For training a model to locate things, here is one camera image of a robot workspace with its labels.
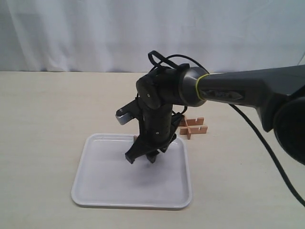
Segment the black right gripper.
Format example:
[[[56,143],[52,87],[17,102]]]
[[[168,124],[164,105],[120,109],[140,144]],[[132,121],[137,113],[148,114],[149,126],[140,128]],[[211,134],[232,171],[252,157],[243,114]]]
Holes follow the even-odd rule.
[[[125,158],[130,164],[143,155],[146,155],[150,163],[154,163],[160,153],[167,151],[171,142],[176,138],[174,135],[178,128],[178,116],[172,115],[172,111],[172,104],[164,104],[157,109],[142,106],[144,139],[154,149],[144,141],[136,140],[125,153]]]

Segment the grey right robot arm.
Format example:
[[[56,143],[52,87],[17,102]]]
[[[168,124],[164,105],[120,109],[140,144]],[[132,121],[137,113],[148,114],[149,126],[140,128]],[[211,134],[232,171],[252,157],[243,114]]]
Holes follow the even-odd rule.
[[[136,82],[138,97],[117,112],[139,121],[140,134],[126,152],[133,163],[140,156],[155,161],[175,139],[181,114],[173,105],[199,107],[206,101],[254,108],[262,128],[274,131],[284,151],[305,161],[305,68],[209,74],[200,67],[158,68]]]

